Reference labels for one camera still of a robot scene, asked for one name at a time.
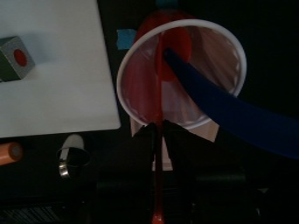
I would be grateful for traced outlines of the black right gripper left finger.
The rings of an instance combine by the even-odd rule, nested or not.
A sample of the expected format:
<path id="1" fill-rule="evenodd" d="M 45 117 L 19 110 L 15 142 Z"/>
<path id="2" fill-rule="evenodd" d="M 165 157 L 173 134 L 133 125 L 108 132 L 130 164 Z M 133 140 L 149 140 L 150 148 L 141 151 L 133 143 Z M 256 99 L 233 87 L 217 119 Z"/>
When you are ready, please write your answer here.
<path id="1" fill-rule="evenodd" d="M 149 123 L 106 155 L 97 175 L 96 224 L 149 224 L 156 134 Z"/>

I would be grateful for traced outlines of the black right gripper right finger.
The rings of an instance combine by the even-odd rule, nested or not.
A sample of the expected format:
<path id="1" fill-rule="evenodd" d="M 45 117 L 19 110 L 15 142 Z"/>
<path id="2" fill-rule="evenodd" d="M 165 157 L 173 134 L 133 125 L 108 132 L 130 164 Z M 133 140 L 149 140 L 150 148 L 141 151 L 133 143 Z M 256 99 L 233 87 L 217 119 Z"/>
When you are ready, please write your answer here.
<path id="1" fill-rule="evenodd" d="M 245 175 L 230 150 L 162 123 L 162 137 L 176 177 L 184 224 L 256 224 L 257 211 Z"/>

